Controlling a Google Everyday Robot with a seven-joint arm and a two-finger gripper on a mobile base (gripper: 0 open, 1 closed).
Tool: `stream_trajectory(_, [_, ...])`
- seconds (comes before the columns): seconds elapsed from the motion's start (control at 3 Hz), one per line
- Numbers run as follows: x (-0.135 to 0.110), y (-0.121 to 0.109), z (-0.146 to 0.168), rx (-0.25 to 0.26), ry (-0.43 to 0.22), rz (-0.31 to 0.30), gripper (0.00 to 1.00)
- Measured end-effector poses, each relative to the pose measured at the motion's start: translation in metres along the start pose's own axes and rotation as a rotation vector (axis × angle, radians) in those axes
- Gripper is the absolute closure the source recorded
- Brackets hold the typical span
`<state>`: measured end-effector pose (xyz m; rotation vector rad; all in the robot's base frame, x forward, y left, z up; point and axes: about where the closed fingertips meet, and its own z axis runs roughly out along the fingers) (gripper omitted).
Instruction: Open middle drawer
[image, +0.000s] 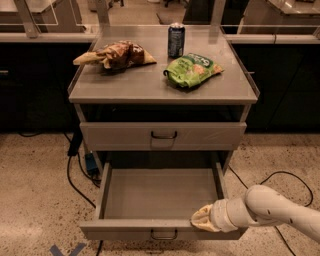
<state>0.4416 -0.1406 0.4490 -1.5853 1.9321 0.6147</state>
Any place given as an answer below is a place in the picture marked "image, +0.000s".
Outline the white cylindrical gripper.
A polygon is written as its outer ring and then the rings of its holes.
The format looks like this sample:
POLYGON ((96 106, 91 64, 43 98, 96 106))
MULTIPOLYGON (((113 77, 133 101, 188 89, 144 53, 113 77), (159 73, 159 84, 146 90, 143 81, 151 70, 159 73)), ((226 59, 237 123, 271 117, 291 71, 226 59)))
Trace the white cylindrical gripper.
POLYGON ((242 198, 217 200, 191 217, 191 224, 209 232, 228 233, 249 226, 250 214, 242 198))

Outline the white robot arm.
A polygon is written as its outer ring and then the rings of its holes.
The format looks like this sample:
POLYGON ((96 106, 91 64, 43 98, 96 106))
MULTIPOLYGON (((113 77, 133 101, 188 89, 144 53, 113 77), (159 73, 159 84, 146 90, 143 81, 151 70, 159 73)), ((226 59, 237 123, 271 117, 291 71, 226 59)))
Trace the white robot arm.
POLYGON ((224 233, 283 223, 320 242, 320 212, 296 204, 264 185, 251 186, 238 198, 205 205, 191 217, 191 224, 198 229, 224 233))

